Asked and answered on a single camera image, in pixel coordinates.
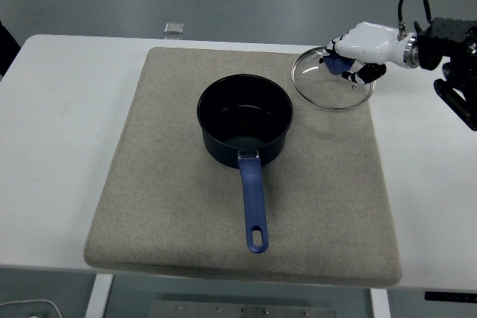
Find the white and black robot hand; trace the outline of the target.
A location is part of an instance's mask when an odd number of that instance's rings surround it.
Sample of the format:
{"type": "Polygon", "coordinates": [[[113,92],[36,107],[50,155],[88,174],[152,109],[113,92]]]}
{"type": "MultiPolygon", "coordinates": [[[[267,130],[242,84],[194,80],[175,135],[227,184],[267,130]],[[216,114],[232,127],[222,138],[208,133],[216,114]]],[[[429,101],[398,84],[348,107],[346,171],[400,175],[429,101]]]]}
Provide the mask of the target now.
{"type": "Polygon", "coordinates": [[[359,84],[378,80],[393,63],[405,69],[419,65],[416,35],[397,28],[361,22],[345,35],[333,39],[323,50],[321,62],[333,75],[359,84]]]}

